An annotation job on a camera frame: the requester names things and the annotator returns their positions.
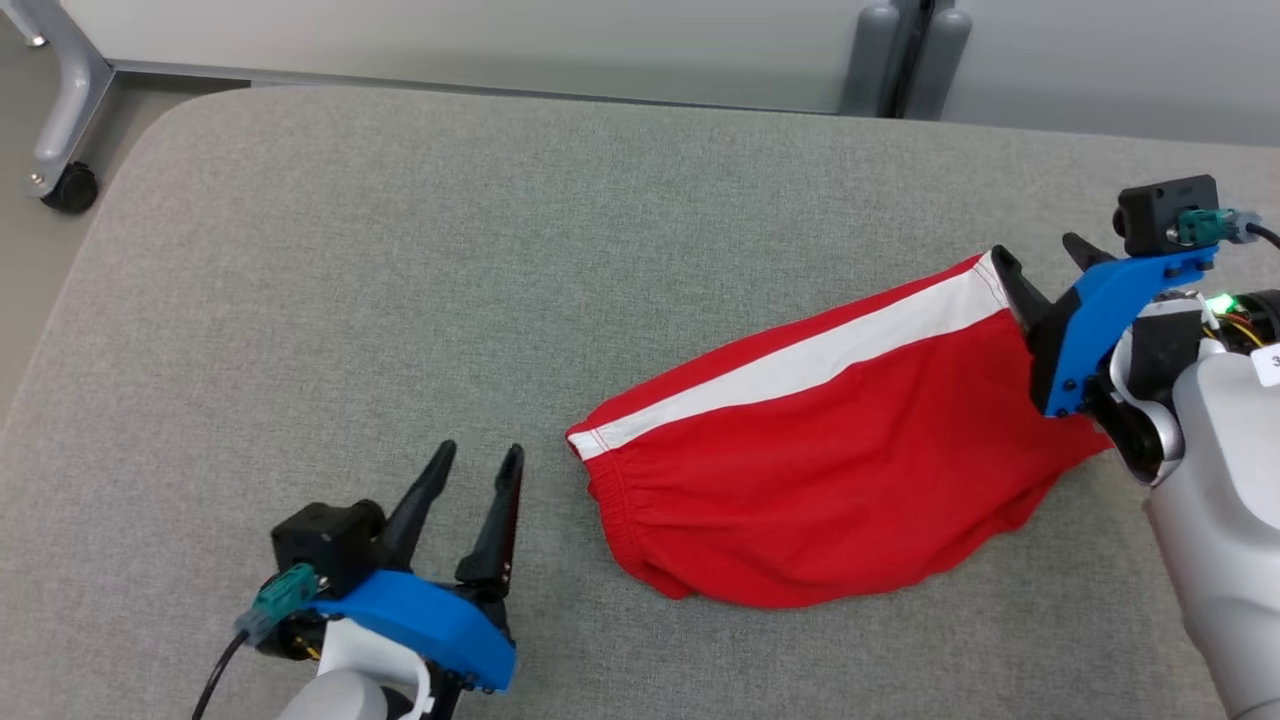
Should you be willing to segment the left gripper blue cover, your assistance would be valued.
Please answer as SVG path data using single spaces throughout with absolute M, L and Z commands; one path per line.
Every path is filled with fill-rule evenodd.
M 524 484 L 521 445 L 511 445 L 495 475 L 476 542 L 454 571 L 458 585 L 410 573 L 456 452 L 453 439 L 442 442 L 388 516 L 379 542 L 389 570 L 284 570 L 266 582 L 255 597 L 256 651 L 314 661 L 320 675 L 348 673 L 416 693 L 506 693 L 516 669 L 502 620 Z M 497 601 L 497 611 L 479 601 Z

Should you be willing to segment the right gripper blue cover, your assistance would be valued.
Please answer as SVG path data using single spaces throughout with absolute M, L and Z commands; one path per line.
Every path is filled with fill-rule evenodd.
M 1062 234 L 1062 249 L 1083 273 L 1052 305 L 1009 249 L 989 252 L 1010 313 L 1032 336 L 1030 400 L 1039 414 L 1059 418 L 1080 411 L 1087 380 L 1139 313 L 1158 293 L 1201 281 L 1219 255 L 1213 246 L 1115 258 L 1074 232 Z

